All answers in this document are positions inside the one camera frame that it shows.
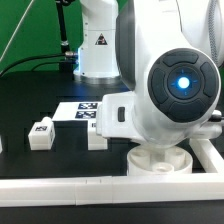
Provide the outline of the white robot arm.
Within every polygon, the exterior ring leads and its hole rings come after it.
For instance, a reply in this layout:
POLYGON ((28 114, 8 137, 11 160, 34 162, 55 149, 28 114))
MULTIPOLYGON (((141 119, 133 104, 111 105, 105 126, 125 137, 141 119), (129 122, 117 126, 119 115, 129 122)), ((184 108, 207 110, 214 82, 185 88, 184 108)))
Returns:
POLYGON ((75 75, 120 78, 103 97, 96 132, 157 148, 222 132, 215 109, 224 62, 224 0, 80 0, 84 42, 75 75))

